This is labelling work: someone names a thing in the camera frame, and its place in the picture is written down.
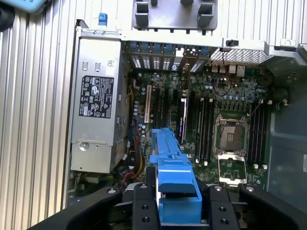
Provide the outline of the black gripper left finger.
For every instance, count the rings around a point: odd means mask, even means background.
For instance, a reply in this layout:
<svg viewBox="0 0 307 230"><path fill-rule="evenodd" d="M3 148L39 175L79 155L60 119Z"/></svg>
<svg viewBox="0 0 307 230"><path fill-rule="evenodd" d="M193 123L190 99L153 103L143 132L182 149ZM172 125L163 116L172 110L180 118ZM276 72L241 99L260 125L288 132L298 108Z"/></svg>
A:
<svg viewBox="0 0 307 230"><path fill-rule="evenodd" d="M158 230L157 204L144 183L123 193L107 186L31 226L32 230Z"/></svg>

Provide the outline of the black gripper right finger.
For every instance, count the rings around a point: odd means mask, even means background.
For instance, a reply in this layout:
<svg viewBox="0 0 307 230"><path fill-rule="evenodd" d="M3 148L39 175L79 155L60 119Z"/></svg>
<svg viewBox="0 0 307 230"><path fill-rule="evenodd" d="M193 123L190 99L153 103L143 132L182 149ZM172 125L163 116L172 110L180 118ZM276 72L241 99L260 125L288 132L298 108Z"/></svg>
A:
<svg viewBox="0 0 307 230"><path fill-rule="evenodd" d="M256 215L249 230L305 230L307 214L273 194L252 185L240 188L239 198ZM239 220L226 189L209 187L208 222L211 230L239 230Z"/></svg>

